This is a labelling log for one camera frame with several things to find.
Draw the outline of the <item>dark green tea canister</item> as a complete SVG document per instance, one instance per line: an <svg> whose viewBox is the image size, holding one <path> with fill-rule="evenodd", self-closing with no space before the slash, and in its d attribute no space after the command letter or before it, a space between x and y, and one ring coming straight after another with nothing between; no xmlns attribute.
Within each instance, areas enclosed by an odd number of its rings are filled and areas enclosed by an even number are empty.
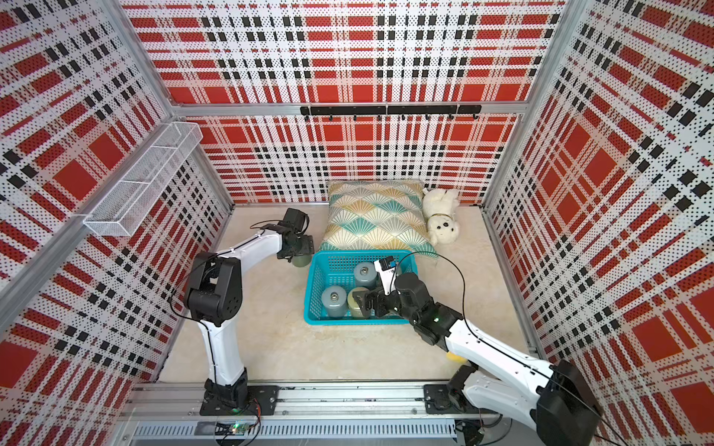
<svg viewBox="0 0 714 446"><path fill-rule="evenodd" d="M291 263L296 268L305 268L312 262L312 255L293 256Z"/></svg>

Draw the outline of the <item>blue grey tea canister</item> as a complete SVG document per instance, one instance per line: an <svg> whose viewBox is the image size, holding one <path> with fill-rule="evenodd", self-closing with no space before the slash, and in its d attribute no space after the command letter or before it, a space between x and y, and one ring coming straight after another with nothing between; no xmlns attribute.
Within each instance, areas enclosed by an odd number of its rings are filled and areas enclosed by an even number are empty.
<svg viewBox="0 0 714 446"><path fill-rule="evenodd" d="M348 311L347 292L339 285L331 285L321 295L322 304L329 318L341 319Z"/></svg>

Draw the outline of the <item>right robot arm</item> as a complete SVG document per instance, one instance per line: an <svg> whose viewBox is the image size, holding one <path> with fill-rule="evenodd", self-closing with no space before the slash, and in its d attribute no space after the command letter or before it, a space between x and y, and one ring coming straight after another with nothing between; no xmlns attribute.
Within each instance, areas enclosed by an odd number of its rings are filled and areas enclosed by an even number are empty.
<svg viewBox="0 0 714 446"><path fill-rule="evenodd" d="M427 344L465 360L434 408L446 403L458 413L501 414L533 429L546 445L588 445L594 439L602 408L570 362L553 365L501 343L435 301L412 272L356 293L355 301L376 317L401 317Z"/></svg>

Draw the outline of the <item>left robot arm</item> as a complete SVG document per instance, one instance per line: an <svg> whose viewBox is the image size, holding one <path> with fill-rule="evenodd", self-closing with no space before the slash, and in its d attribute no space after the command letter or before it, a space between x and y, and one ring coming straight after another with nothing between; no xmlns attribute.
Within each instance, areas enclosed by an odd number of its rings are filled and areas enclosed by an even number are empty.
<svg viewBox="0 0 714 446"><path fill-rule="evenodd" d="M310 217L289 208L284 217L253 225L254 235L222 252L204 252L193 260L184 305L198 324L209 360L208 395L230 408L249 404L248 373L234 329L243 306L244 276L264 259L285 260L298 268L310 264L313 238Z"/></svg>

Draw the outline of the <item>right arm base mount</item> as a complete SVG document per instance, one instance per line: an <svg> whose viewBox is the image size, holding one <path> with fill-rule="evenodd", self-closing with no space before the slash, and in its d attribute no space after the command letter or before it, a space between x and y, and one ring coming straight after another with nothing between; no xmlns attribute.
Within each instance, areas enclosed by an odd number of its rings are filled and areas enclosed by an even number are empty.
<svg viewBox="0 0 714 446"><path fill-rule="evenodd" d="M496 412L478 409L471 405L463 396L450 390L446 384L427 384L422 387L425 410L427 414L473 414L474 416L490 416Z"/></svg>

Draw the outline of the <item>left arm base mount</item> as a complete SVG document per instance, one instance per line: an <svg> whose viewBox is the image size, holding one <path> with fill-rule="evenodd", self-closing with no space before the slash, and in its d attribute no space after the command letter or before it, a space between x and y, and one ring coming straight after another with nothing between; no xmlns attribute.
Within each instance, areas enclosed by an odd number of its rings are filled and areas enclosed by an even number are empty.
<svg viewBox="0 0 714 446"><path fill-rule="evenodd" d="M238 386L229 388L208 383L202 401L201 416L246 416L250 413L272 416L279 396L279 386Z"/></svg>

